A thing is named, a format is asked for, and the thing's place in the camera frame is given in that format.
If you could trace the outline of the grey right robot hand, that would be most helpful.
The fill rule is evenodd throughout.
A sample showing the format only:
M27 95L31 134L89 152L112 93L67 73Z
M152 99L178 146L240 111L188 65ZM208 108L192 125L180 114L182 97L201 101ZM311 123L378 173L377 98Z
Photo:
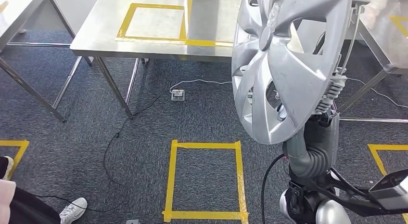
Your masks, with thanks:
M336 159L339 114L311 118L284 144L282 149L295 174L310 176L329 169Z

